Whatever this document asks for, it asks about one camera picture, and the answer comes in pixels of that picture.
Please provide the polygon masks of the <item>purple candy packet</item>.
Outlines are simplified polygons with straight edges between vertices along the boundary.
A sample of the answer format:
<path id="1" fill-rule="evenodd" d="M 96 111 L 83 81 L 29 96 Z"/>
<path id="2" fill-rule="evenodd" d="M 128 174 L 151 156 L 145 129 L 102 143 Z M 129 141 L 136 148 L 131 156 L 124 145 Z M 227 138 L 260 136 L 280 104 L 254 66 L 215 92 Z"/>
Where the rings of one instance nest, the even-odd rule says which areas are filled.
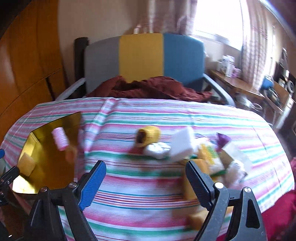
<path id="1" fill-rule="evenodd" d="M 217 145 L 223 148 L 226 144 L 231 141 L 231 138 L 225 134 L 217 133 Z"/>

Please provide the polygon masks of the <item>red bedding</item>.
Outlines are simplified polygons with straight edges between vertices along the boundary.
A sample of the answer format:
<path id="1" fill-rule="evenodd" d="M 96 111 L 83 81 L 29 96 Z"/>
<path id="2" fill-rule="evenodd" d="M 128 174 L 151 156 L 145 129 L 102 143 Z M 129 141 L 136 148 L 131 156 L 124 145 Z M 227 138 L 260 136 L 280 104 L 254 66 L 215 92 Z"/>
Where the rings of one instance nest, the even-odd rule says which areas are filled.
<path id="1" fill-rule="evenodd" d="M 295 189 L 285 193 L 262 217 L 267 240 L 296 240 Z"/>

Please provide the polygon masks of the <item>wooden side desk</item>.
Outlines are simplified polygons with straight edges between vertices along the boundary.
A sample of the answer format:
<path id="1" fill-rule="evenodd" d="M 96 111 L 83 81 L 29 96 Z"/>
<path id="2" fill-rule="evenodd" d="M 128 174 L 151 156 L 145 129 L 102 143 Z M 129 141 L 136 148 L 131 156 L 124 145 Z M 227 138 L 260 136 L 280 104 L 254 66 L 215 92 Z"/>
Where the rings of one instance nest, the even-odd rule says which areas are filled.
<path id="1" fill-rule="evenodd" d="M 222 82 L 224 85 L 229 87 L 232 92 L 242 93 L 249 97 L 254 97 L 259 100 L 264 99 L 264 95 L 260 93 L 259 90 L 252 87 L 252 85 L 248 84 L 247 82 L 239 79 L 239 78 L 229 78 L 226 77 L 224 74 L 216 71 L 216 70 L 209 70 L 209 75 L 213 79 L 217 79 Z"/>

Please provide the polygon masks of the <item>rice cracker snack packet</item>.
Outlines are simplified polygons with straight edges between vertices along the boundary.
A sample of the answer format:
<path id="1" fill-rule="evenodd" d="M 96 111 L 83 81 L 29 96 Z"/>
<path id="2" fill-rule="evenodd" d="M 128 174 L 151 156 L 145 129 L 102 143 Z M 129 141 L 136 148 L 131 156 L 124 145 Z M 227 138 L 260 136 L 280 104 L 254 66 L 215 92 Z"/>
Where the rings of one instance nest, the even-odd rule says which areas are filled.
<path id="1" fill-rule="evenodd" d="M 220 175 L 225 172 L 225 167 L 222 164 L 218 153 L 211 145 L 200 144 L 198 157 L 206 162 L 210 175 Z"/>

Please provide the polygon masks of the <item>patterned curtain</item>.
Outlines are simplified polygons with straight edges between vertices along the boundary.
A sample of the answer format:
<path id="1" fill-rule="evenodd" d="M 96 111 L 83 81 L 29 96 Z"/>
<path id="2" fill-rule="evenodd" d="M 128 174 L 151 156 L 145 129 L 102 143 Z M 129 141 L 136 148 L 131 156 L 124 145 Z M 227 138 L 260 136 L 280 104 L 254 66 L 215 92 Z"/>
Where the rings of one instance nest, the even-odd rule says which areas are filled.
<path id="1" fill-rule="evenodd" d="M 143 1 L 134 34 L 173 33 L 191 35 L 197 1 Z"/>

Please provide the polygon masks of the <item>yellow knitted cup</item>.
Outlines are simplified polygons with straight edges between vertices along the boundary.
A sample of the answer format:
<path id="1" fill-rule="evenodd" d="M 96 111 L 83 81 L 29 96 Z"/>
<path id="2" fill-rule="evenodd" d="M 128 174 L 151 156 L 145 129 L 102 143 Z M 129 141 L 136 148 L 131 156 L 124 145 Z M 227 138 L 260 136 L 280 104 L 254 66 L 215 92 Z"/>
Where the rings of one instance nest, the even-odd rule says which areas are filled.
<path id="1" fill-rule="evenodd" d="M 135 146 L 143 148 L 152 143 L 157 143 L 160 136 L 161 130 L 157 126 L 144 126 L 137 130 Z"/>

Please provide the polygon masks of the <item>wooden wardrobe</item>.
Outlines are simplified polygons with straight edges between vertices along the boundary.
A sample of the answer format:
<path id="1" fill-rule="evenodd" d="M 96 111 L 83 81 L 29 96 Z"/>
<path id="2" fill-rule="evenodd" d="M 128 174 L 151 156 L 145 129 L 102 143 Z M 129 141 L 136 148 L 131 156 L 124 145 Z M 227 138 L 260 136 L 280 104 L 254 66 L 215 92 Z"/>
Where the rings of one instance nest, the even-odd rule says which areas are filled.
<path id="1" fill-rule="evenodd" d="M 58 1 L 30 1 L 1 37 L 1 138 L 37 104 L 67 87 L 58 37 Z"/>

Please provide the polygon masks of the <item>grey yellow blue chair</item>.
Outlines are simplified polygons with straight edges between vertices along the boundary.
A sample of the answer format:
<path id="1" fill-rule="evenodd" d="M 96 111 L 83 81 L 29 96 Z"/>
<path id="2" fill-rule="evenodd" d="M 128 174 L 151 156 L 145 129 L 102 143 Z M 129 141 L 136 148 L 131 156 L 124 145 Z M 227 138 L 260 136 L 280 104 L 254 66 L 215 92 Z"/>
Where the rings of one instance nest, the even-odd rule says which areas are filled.
<path id="1" fill-rule="evenodd" d="M 205 74 L 205 58 L 204 44 L 185 35 L 132 34 L 100 40 L 85 49 L 85 76 L 56 100 L 68 98 L 81 85 L 86 86 L 89 94 L 102 82 L 118 75 L 130 82 L 167 76 L 197 91 L 207 83 L 227 105 L 235 106 L 232 97 Z"/>

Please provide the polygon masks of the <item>gold metal tray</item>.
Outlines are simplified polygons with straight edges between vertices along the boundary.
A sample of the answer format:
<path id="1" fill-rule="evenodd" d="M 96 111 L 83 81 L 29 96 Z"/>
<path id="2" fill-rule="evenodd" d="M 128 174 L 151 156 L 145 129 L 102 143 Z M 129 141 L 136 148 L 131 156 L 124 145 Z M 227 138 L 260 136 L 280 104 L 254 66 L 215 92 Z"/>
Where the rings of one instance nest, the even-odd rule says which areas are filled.
<path id="1" fill-rule="evenodd" d="M 72 113 L 53 120 L 30 132 L 20 156 L 28 154 L 36 162 L 29 177 L 20 175 L 12 183 L 12 190 L 17 194 L 37 194 L 41 187 L 59 189 L 74 181 L 75 164 L 66 161 L 64 151 L 59 151 L 52 135 L 52 130 L 62 127 L 70 145 L 78 146 L 78 132 L 81 113 Z"/>

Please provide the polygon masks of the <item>white crinkled plastic bag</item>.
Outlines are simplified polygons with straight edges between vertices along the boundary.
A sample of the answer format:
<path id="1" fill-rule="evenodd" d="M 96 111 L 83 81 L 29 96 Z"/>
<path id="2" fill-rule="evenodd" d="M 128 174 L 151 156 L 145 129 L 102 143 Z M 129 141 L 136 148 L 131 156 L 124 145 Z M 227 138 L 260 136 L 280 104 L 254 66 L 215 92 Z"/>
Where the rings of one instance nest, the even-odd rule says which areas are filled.
<path id="1" fill-rule="evenodd" d="M 143 154 L 161 160 L 169 155 L 170 150 L 171 147 L 166 143 L 151 143 L 144 148 Z"/>

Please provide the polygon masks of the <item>white boxes on desk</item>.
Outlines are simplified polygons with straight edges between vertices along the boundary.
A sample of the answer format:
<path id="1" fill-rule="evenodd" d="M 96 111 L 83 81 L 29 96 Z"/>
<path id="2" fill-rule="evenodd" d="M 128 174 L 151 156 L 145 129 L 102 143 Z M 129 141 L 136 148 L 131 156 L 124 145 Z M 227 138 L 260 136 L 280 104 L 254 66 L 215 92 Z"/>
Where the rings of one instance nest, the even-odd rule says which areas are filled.
<path id="1" fill-rule="evenodd" d="M 235 58 L 230 55 L 223 55 L 222 59 L 217 62 L 216 70 L 226 77 L 238 78 L 241 75 L 241 70 L 234 65 Z"/>

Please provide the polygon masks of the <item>striped tablecloth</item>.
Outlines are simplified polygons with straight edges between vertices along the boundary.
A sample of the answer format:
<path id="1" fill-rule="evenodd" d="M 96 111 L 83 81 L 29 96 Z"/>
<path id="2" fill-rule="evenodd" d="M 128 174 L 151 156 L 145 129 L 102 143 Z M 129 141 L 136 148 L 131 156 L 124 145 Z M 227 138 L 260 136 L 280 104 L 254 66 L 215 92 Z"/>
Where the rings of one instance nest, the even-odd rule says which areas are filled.
<path id="1" fill-rule="evenodd" d="M 250 159 L 251 171 L 241 189 L 254 192 L 266 211 L 295 181 L 290 162 L 269 124 L 258 114 L 227 105 L 177 100 L 83 98 L 39 104 L 4 136 L 6 166 L 14 166 L 31 131 L 66 115 L 82 118 L 82 164 L 79 175 L 102 160 L 107 172 L 84 214 L 98 240 L 193 240 L 188 216 L 197 200 L 184 200 L 181 163 L 158 161 L 134 146 L 137 130 L 157 126 L 161 141 L 186 126 L 197 137 L 229 136 Z"/>

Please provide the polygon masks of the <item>pink hair roller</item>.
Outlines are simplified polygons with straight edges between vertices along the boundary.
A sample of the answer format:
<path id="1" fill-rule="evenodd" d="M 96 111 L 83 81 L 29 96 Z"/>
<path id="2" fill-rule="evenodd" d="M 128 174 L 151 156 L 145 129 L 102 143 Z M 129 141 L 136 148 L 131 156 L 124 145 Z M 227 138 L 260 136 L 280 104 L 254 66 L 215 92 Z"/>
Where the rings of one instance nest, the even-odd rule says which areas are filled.
<path id="1" fill-rule="evenodd" d="M 52 136 L 59 151 L 64 151 L 69 146 L 69 140 L 62 127 L 52 130 Z"/>

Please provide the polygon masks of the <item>dark red cloth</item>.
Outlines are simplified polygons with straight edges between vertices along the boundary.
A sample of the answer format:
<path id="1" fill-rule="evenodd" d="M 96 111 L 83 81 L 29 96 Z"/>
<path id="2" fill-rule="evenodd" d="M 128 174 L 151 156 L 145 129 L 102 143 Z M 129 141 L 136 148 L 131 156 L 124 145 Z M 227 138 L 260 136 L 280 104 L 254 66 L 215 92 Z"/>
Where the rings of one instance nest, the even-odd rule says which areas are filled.
<path id="1" fill-rule="evenodd" d="M 181 101 L 207 102 L 212 93 L 198 92 L 173 78 L 166 76 L 152 77 L 142 81 L 128 83 L 122 76 L 106 80 L 87 97 L 172 99 Z"/>

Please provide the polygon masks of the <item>white soap block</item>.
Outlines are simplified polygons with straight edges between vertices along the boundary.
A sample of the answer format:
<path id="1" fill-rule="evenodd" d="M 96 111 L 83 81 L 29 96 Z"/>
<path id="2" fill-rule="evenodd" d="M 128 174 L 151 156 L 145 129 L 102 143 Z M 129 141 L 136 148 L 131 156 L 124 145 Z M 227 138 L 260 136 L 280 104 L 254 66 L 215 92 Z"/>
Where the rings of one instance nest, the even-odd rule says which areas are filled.
<path id="1" fill-rule="evenodd" d="M 170 147 L 170 161 L 177 162 L 191 156 L 197 147 L 193 128 L 186 126 L 175 132 L 172 136 Z"/>

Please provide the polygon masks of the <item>black rolled mat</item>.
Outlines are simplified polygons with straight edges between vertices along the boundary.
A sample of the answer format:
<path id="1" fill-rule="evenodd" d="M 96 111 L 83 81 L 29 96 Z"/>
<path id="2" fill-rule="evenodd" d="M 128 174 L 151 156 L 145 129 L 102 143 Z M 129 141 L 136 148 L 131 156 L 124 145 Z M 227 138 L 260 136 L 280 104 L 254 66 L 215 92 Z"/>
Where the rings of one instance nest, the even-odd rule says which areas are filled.
<path id="1" fill-rule="evenodd" d="M 75 81 L 83 78 L 84 74 L 84 52 L 89 45 L 87 37 L 79 37 L 74 40 L 74 77 Z"/>

